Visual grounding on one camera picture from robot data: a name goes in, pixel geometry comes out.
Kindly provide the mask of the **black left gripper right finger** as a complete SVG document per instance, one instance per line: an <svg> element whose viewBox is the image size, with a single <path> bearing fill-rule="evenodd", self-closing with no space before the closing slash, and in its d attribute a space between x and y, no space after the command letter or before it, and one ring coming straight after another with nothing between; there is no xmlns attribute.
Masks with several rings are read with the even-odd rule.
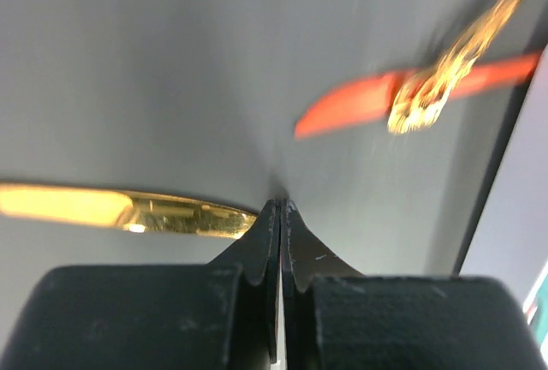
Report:
<svg viewBox="0 0 548 370"><path fill-rule="evenodd" d="M368 276L296 205L280 213L290 369L543 369L521 307L490 277Z"/></svg>

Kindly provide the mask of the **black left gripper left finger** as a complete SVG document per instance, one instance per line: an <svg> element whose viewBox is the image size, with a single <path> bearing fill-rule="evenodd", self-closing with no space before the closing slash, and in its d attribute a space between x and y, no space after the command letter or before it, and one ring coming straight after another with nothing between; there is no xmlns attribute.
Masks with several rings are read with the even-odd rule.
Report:
<svg viewBox="0 0 548 370"><path fill-rule="evenodd" d="M63 266L28 297L4 369L267 369L277 361L280 205L206 264Z"/></svg>

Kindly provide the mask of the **gold metal knife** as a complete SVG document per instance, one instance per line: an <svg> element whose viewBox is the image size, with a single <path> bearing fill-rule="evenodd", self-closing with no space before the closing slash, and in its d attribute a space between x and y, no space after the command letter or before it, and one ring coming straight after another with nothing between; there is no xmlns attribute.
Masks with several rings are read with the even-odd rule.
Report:
<svg viewBox="0 0 548 370"><path fill-rule="evenodd" d="M1 183L1 213L133 233L171 232L241 238L257 216L242 209L168 194Z"/></svg>

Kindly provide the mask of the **orange plastic knife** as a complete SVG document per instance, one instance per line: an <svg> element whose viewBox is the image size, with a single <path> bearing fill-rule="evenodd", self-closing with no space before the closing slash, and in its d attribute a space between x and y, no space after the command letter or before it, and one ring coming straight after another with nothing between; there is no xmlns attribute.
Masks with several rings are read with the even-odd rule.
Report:
<svg viewBox="0 0 548 370"><path fill-rule="evenodd" d="M476 96L500 87L516 87L533 77L541 51L473 67L450 94L449 100ZM296 122L297 140L331 133L388 115L401 84L414 74L399 69L362 76L337 85L312 104Z"/></svg>

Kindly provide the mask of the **gold metal spoon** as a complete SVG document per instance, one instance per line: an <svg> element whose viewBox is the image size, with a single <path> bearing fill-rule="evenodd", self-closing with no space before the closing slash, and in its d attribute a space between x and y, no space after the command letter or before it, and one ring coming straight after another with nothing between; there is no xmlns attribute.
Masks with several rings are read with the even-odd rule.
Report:
<svg viewBox="0 0 548 370"><path fill-rule="evenodd" d="M452 91L471 73L522 2L497 0L462 32L436 63L406 79L394 97L387 130L392 134L406 134L431 127Z"/></svg>

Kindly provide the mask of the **white divided utensil tray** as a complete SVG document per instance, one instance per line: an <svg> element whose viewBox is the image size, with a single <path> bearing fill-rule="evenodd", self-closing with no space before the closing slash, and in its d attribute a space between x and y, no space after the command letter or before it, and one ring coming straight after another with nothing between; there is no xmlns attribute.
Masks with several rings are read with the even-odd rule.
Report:
<svg viewBox="0 0 548 370"><path fill-rule="evenodd" d="M463 262L495 277L547 340L547 56L540 58Z"/></svg>

